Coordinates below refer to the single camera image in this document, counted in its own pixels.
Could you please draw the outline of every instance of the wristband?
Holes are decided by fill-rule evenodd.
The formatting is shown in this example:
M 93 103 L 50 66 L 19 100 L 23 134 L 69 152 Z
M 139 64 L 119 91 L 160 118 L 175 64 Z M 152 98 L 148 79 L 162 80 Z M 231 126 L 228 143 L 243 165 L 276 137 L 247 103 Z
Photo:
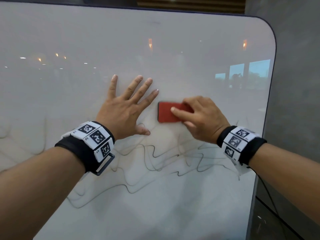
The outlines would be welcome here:
M 110 130 L 96 121 L 87 121 L 63 134 L 55 147 L 71 151 L 84 164 L 86 172 L 100 175 L 115 158 L 110 153 L 114 143 Z
M 267 141 L 257 133 L 240 126 L 227 127 L 217 139 L 217 145 L 234 165 L 246 168 L 250 168 L 250 159 L 264 143 Z

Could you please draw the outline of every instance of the person's left hand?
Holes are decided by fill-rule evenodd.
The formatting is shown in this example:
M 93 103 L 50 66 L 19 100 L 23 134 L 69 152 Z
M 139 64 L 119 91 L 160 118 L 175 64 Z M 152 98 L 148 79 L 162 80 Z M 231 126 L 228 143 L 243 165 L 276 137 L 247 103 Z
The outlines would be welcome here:
M 124 139 L 136 134 L 150 135 L 150 131 L 147 128 L 137 125 L 137 119 L 142 111 L 156 98 L 159 90 L 154 90 L 149 96 L 138 103 L 152 84 L 152 79 L 148 78 L 134 94 L 135 89 L 142 79 L 142 76 L 137 76 L 126 91 L 117 97 L 116 88 L 118 76 L 114 75 L 112 77 L 108 97 L 102 105 L 96 121 L 108 128 L 115 140 Z

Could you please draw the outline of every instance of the brown slatted panel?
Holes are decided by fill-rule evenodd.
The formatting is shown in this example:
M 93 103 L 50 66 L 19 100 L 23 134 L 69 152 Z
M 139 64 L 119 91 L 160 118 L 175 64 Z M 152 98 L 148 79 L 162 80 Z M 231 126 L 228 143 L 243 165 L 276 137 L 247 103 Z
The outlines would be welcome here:
M 246 0 L 137 0 L 139 7 L 198 12 L 245 13 Z

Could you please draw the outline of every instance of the whiteboard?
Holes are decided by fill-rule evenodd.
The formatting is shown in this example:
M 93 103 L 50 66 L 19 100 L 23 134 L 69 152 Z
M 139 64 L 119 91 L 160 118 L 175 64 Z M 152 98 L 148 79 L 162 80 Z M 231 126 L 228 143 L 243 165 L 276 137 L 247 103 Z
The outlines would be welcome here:
M 137 75 L 160 91 L 138 119 L 151 135 L 117 141 L 116 159 L 84 175 L 35 240 L 244 239 L 255 173 L 159 124 L 157 103 L 207 96 L 262 134 L 275 50 L 256 17 L 2 2 L 0 170 L 94 120 L 113 74 L 117 94 Z

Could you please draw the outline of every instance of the dark floor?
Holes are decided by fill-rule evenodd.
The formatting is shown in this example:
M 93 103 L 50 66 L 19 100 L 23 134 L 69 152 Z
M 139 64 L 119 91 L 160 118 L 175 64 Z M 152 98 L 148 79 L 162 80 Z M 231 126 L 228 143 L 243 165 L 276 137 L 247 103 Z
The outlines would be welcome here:
M 255 199 L 252 225 L 250 230 L 250 240 L 299 240 L 290 227 L 282 223 L 271 209 L 263 205 L 257 198 Z

